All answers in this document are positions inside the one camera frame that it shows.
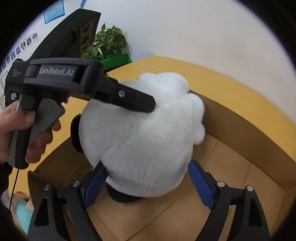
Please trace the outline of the person's left hand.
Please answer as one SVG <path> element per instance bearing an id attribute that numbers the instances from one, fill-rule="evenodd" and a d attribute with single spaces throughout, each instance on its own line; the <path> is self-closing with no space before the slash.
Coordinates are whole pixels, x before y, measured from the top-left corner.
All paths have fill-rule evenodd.
<path id="1" fill-rule="evenodd" d="M 27 168 L 29 163 L 40 161 L 53 132 L 61 129 L 59 117 L 65 109 L 53 101 L 45 101 L 46 109 L 41 115 L 35 103 L 15 101 L 1 113 L 1 164 Z"/>

